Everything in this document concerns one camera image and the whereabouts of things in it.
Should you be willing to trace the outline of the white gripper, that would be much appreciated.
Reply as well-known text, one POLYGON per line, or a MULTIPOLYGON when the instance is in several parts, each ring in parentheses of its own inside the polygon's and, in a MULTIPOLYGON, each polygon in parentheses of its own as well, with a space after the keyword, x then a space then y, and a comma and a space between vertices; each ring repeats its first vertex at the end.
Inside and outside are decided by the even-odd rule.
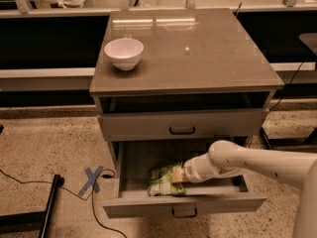
POLYGON ((182 183, 184 180, 200 183, 221 176, 221 169, 216 167, 208 154, 186 161, 182 167, 174 167, 170 175, 172 183, 182 183))

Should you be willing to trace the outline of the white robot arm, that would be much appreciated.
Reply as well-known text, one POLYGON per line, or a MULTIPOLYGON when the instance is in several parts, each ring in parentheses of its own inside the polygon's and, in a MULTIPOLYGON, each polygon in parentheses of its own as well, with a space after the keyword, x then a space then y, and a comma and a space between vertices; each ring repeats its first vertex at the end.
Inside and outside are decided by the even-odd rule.
POLYGON ((301 189, 293 238, 317 238, 317 156, 303 152, 249 149, 233 142, 214 142, 171 175, 172 183, 200 183, 247 169, 301 189))

